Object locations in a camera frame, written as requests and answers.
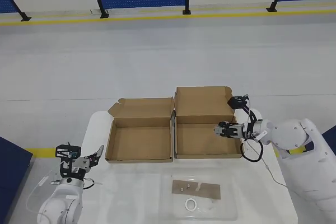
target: cable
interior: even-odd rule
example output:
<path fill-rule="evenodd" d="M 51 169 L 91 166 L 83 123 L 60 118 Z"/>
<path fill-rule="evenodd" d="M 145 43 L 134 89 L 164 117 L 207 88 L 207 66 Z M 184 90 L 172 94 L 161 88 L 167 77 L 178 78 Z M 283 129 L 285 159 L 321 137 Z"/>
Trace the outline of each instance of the cable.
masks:
<path fill-rule="evenodd" d="M 85 180 L 91 180 L 92 181 L 92 184 L 86 188 L 83 188 L 84 190 L 86 189 L 89 189 L 89 188 L 92 188 L 94 185 L 95 185 L 95 181 L 92 179 L 92 178 L 84 178 Z"/>
<path fill-rule="evenodd" d="M 47 215 L 45 214 L 42 214 L 40 212 L 35 212 L 33 210 L 31 210 L 28 206 L 27 206 L 27 203 L 29 202 L 29 198 L 31 197 L 31 195 L 33 194 L 34 190 L 36 190 L 36 188 L 39 186 L 39 184 L 41 183 L 41 181 L 46 177 L 48 176 L 53 170 L 55 170 L 57 167 L 59 167 L 64 161 L 62 161 L 58 166 L 55 166 L 54 168 L 52 168 L 45 176 L 43 176 L 43 178 L 38 182 L 38 184 L 36 184 L 36 186 L 34 187 L 34 189 L 32 190 L 32 192 L 29 194 L 29 196 L 26 198 L 26 210 L 28 210 L 29 212 L 32 212 L 32 213 L 35 213 L 35 214 L 40 214 L 42 216 L 45 216 L 49 223 L 50 223 L 50 219 Z"/>
<path fill-rule="evenodd" d="M 246 120 L 246 131 L 245 131 L 245 139 L 247 139 L 247 134 L 248 134 L 248 124 L 249 124 L 249 118 L 250 118 L 250 108 L 251 108 L 251 104 L 250 104 L 250 99 L 249 97 L 247 98 L 248 103 L 249 103 L 249 112 L 248 112 L 248 119 Z"/>
<path fill-rule="evenodd" d="M 243 158 L 246 159 L 246 160 L 248 160 L 248 161 L 250 161 L 250 162 L 259 162 L 259 161 L 262 159 L 262 157 L 263 157 L 263 152 L 264 152 L 264 146 L 263 146 L 262 142 L 261 142 L 261 141 L 258 141 L 259 144 L 260 144 L 261 151 L 260 151 L 260 154 L 258 154 L 259 157 L 258 157 L 256 160 L 252 160 L 252 159 L 250 159 L 250 158 L 247 158 L 247 157 L 244 155 L 244 151 L 242 150 L 242 147 L 243 147 L 243 145 L 244 145 L 245 142 L 248 142 L 248 139 L 245 139 L 244 142 L 240 145 L 240 153 L 241 153 L 241 155 L 243 156 Z"/>
<path fill-rule="evenodd" d="M 247 142 L 247 144 L 254 150 L 254 152 L 255 152 L 256 154 L 259 155 L 259 153 L 254 149 L 253 146 L 251 146 L 251 144 L 250 144 L 249 142 Z M 271 172 L 270 167 L 269 167 L 269 166 L 267 165 L 267 163 L 265 162 L 264 158 L 262 158 L 262 162 L 265 164 L 265 168 L 269 171 L 270 176 L 272 177 L 272 179 L 274 180 L 275 183 L 277 183 L 277 184 L 279 184 L 279 185 L 281 185 L 281 186 L 284 186 L 286 189 L 288 189 L 288 190 L 294 192 L 297 196 L 299 196 L 300 198 L 302 198 L 304 201 L 309 202 L 308 200 L 306 200 L 303 196 L 299 195 L 299 194 L 298 194 L 296 191 L 294 191 L 293 189 L 289 188 L 289 187 L 286 186 L 285 184 L 282 184 L 282 183 L 278 182 L 278 181 L 275 179 L 273 173 Z"/>

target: brown cardboard piece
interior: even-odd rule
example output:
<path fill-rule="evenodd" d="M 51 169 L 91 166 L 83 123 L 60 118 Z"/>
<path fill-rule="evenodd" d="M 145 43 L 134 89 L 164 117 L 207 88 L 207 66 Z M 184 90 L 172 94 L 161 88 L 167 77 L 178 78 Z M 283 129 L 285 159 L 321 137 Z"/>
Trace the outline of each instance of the brown cardboard piece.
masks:
<path fill-rule="evenodd" d="M 241 141 L 214 134 L 221 121 L 235 122 L 227 104 L 229 87 L 177 87 L 175 93 L 176 158 L 240 158 Z"/>
<path fill-rule="evenodd" d="M 220 200 L 220 185 L 201 183 L 199 186 L 198 182 L 173 180 L 172 194 L 186 194 Z"/>
<path fill-rule="evenodd" d="M 108 162 L 171 162 L 173 97 L 119 99 L 107 143 Z"/>

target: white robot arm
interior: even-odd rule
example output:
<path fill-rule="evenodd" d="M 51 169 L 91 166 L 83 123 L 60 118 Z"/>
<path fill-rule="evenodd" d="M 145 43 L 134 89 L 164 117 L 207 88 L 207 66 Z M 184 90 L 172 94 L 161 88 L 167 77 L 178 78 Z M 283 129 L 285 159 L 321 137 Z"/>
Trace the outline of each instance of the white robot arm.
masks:
<path fill-rule="evenodd" d="M 336 223 L 336 155 L 316 126 L 308 119 L 288 120 L 276 125 L 269 120 L 257 120 L 246 106 L 248 99 L 247 95 L 233 97 L 228 104 L 233 109 L 241 108 L 249 113 L 250 122 L 220 122 L 214 132 L 223 137 L 243 138 L 244 141 L 252 139 L 261 146 L 273 144 L 279 152 L 280 164 L 293 181 L 294 190 L 306 200 L 314 202 L 329 223 Z M 313 144 L 314 149 L 297 155 L 289 153 L 289 150 L 307 144 Z"/>
<path fill-rule="evenodd" d="M 75 224 L 82 211 L 82 193 L 94 185 L 84 188 L 85 174 L 96 166 L 102 156 L 104 146 L 91 156 L 80 157 L 78 146 L 60 145 L 56 148 L 56 157 L 61 158 L 61 181 L 53 181 L 58 185 L 54 193 L 40 208 L 38 224 Z"/>

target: black post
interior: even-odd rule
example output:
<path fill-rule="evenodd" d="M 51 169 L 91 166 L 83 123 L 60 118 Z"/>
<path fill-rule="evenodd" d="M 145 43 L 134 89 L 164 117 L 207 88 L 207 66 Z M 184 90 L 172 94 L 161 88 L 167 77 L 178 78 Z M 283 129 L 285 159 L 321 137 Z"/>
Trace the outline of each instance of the black post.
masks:
<path fill-rule="evenodd" d="M 97 0 L 97 3 L 99 4 L 99 7 L 100 7 L 101 18 L 108 18 L 110 15 L 104 9 L 103 4 L 102 4 L 102 0 Z"/>
<path fill-rule="evenodd" d="M 276 10 L 276 8 L 275 8 L 277 3 L 278 3 L 278 0 L 274 0 L 274 1 L 271 3 L 270 7 L 267 8 L 268 12 L 277 12 L 277 10 Z"/>
<path fill-rule="evenodd" d="M 14 2 L 14 0 L 11 0 L 12 5 L 14 6 L 14 8 L 17 10 L 17 12 L 20 14 L 20 16 L 22 17 L 21 22 L 28 22 L 28 20 L 31 19 L 31 17 L 28 17 L 26 15 L 26 13 L 21 12 L 21 10 L 18 8 L 17 4 Z"/>
<path fill-rule="evenodd" d="M 189 0 L 185 0 L 185 10 L 183 10 L 184 15 L 190 15 L 190 10 L 189 10 Z"/>

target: cardboard box flap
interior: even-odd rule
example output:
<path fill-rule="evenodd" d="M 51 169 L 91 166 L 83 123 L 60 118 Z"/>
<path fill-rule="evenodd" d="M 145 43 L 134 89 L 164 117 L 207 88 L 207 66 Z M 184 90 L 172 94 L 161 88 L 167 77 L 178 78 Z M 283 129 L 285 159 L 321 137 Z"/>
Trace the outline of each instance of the cardboard box flap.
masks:
<path fill-rule="evenodd" d="M 228 105 L 231 89 L 225 86 L 177 87 L 175 109 L 177 116 L 234 115 Z"/>
<path fill-rule="evenodd" d="M 174 108 L 171 98 L 121 98 L 109 110 L 114 118 L 169 118 Z"/>

